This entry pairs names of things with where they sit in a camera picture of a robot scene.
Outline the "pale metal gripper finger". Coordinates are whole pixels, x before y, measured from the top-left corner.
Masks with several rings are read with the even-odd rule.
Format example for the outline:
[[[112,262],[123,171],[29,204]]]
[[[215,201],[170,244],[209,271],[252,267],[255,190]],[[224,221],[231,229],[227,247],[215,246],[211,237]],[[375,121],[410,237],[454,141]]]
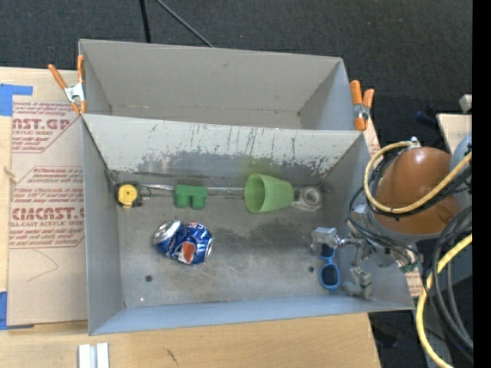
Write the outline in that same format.
[[[373,293],[372,277],[360,267],[353,267],[349,271],[350,277],[342,283],[344,291],[353,297],[368,300]]]
[[[327,245],[333,249],[348,245],[361,248],[363,242],[359,238],[343,238],[338,234],[338,230],[333,227],[317,227],[311,231],[311,251],[313,253],[320,252],[322,245]]]

